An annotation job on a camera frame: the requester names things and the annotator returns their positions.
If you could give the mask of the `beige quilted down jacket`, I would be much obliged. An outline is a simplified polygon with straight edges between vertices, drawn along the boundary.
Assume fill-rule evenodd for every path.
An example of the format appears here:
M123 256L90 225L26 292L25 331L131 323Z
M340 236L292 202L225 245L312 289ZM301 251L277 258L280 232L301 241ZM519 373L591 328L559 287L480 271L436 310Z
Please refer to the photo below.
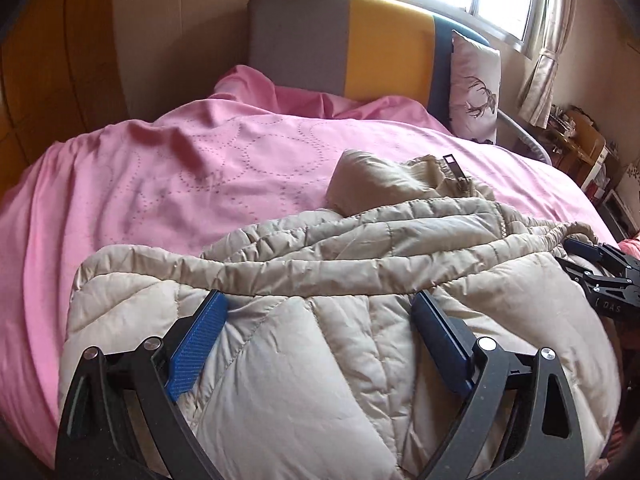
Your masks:
M459 404L410 325L427 290L502 348L553 349L592 467L620 403L614 348L559 261L590 226L536 219L468 192L433 156L403 164L347 151L329 205L253 224L197 257L142 245L100 249L70 295L58 391L81 353L162 336L207 293L230 312L179 408L227 479L410 479Z

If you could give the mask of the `cluttered wooden side desk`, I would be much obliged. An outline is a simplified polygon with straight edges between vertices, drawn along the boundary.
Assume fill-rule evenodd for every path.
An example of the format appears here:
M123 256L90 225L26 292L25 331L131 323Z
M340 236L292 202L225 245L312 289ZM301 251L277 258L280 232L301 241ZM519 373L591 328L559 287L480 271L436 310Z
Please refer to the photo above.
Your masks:
M547 128L537 129L534 137L552 166L567 174L596 207L616 240L639 234L639 214L632 199L623 196L630 166L620 161L615 144L605 139L588 114L574 105L553 105Z

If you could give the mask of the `white deer print pillow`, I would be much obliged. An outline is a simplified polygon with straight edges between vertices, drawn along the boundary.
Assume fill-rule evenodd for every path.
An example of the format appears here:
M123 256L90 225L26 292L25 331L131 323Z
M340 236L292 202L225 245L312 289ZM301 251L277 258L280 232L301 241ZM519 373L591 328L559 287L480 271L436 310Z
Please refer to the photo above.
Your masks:
M496 143L500 82L500 52L453 32L449 92L453 134L481 144Z

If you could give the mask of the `pink patterned right curtain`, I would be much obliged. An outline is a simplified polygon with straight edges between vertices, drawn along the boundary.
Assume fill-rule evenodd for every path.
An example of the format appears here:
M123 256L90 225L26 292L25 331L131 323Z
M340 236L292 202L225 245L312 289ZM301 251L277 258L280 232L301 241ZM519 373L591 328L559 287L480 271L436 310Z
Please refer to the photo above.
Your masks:
M575 6L576 0L546 0L538 58L521 92L518 111L533 127L548 125L560 55L572 30Z

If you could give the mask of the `pink bed cover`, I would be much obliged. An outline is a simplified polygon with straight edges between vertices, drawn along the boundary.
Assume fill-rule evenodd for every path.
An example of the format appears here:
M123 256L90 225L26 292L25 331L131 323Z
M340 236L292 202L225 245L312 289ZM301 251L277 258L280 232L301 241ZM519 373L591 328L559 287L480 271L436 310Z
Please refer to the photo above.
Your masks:
M51 145L2 198L1 416L14 438L53 462L68 303L85 258L111 244L198 255L242 226L321 208L347 150L398 162L450 154L500 202L612 240L566 174L456 138L416 101L361 104L236 66L211 96L154 122Z

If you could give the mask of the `grey yellow blue headboard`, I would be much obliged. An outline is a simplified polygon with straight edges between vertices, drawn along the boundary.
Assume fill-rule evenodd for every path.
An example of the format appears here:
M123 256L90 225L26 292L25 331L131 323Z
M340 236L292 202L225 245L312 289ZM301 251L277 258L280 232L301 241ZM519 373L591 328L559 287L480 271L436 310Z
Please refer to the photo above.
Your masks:
M452 35L483 36L396 0L248 0L248 64L277 86L359 102L405 96L449 124Z

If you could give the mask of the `wooden wardrobe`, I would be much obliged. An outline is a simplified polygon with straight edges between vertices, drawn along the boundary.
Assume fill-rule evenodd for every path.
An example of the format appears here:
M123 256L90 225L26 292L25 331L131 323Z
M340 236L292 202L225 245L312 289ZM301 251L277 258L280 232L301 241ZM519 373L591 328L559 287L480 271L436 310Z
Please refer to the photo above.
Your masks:
M27 0L1 41L1 188L55 142L129 116L113 0Z

